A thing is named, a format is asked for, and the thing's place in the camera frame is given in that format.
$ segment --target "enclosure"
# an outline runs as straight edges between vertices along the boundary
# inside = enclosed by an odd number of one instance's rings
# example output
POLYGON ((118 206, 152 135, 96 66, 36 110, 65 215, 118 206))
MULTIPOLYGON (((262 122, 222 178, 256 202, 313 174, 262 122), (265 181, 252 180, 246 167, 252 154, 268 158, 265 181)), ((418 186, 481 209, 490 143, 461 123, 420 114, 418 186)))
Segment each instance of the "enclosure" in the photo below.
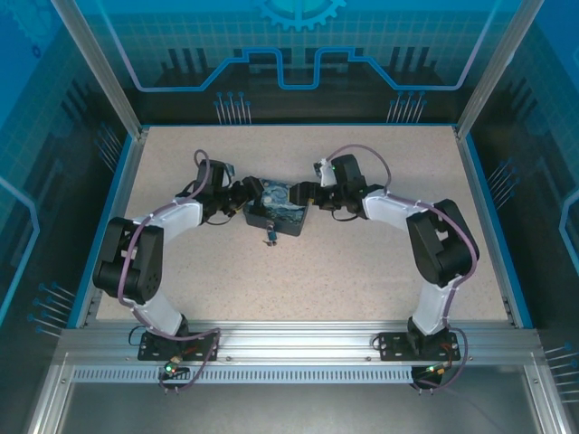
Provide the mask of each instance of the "enclosure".
POLYGON ((575 432, 576 16, 569 0, 0 3, 0 431, 575 432), (419 303, 408 235, 312 204, 274 247, 240 210, 166 246, 167 299, 222 335, 198 384, 165 396, 139 322, 92 281, 109 220, 170 202, 198 148, 291 187, 347 144, 384 156, 393 192, 455 201, 478 244, 450 314, 460 378, 419 395, 432 361, 373 347, 419 303))

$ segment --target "speckled work surface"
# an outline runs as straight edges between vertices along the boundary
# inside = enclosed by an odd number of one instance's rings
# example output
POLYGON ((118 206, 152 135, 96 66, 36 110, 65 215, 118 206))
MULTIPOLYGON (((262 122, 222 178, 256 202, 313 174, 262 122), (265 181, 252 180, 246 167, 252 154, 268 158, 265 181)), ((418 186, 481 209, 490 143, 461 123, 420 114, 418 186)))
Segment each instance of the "speckled work surface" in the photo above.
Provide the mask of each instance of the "speckled work surface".
MULTIPOLYGON (((388 161, 392 191, 460 207, 480 247, 475 276, 455 297, 451 318, 506 319, 489 251, 450 127, 152 127, 127 216, 170 201, 193 178, 193 152, 235 165, 246 175, 290 184, 316 181, 312 164, 339 146, 373 146, 388 161)), ((385 171, 354 150, 369 184, 385 171)), ((223 216, 214 216, 215 220, 223 216)), ((408 235, 384 223, 334 222, 311 208, 298 238, 280 235, 276 247, 265 230, 242 214, 221 227, 203 225, 165 250, 162 289, 190 319, 394 320, 406 319, 420 295, 420 275, 408 235)), ((98 319, 131 318, 104 296, 98 319)))

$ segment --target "perforated metal strip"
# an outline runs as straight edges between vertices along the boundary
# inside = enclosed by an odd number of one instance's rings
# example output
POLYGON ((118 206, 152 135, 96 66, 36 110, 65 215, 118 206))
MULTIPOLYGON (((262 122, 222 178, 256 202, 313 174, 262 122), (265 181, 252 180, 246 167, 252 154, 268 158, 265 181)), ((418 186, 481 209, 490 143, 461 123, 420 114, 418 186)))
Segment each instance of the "perforated metal strip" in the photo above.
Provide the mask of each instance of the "perforated metal strip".
MULTIPOLYGON (((157 383, 158 366, 77 366, 74 382, 157 383)), ((191 371, 168 382, 187 382, 191 371)), ((411 368, 382 366, 207 366, 198 382, 208 384, 410 383, 411 368)))

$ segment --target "gear graphic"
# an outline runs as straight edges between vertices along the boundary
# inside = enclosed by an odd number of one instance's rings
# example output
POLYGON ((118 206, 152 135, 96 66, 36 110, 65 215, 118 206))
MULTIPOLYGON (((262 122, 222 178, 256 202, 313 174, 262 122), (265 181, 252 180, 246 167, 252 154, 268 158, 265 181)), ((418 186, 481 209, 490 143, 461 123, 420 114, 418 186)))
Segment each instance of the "gear graphic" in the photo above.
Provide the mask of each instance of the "gear graphic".
POLYGON ((281 24, 283 30, 293 27, 300 32, 304 27, 311 31, 316 24, 326 25, 326 19, 335 18, 346 0, 256 0, 256 5, 271 25, 281 24))
POLYGON ((52 6, 48 0, 0 0, 0 14, 11 12, 18 27, 33 44, 39 44, 52 29, 52 6))

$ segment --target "blue enclosure wall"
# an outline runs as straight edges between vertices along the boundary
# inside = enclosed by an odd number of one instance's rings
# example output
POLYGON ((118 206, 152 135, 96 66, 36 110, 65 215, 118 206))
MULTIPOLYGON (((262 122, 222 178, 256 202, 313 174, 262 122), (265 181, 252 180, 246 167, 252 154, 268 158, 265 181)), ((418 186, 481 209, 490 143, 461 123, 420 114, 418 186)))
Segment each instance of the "blue enclosure wall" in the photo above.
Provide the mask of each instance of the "blue enclosure wall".
POLYGON ((471 132, 547 348, 579 346, 577 16, 545 1, 471 132))
POLYGON ((455 122, 518 0, 80 0, 148 124, 455 122))
POLYGON ((126 132, 50 2, 0 2, 0 40, 0 432, 21 433, 69 313, 39 287, 76 293, 126 132))

